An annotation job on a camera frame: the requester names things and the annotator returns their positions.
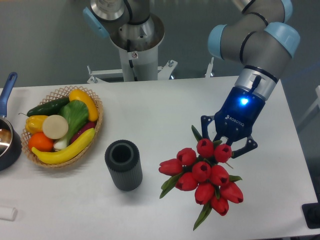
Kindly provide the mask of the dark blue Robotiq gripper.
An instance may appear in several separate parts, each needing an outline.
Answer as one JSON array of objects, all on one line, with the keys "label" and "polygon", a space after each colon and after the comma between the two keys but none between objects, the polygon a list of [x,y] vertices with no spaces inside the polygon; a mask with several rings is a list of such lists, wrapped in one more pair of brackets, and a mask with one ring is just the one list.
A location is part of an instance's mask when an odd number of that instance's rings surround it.
[{"label": "dark blue Robotiq gripper", "polygon": [[265,101],[253,93],[239,87],[233,87],[215,115],[202,115],[201,135],[209,139],[208,126],[214,121],[216,135],[214,140],[227,138],[226,144],[246,138],[245,146],[233,151],[232,159],[238,158],[258,147],[258,143],[251,136],[252,128],[261,113]]}]

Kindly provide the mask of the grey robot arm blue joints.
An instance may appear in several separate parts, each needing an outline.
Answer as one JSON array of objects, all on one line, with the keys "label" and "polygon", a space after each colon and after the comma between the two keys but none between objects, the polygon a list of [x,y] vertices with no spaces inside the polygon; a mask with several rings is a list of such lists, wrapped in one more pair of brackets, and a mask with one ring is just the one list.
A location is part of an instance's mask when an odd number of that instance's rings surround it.
[{"label": "grey robot arm blue joints", "polygon": [[[215,26],[207,40],[210,54],[238,61],[244,68],[235,86],[268,100],[300,43],[299,33],[287,25],[289,0],[236,0],[242,19]],[[146,51],[164,38],[162,21],[150,12],[147,0],[93,0],[83,12],[88,26],[128,52]]]}]

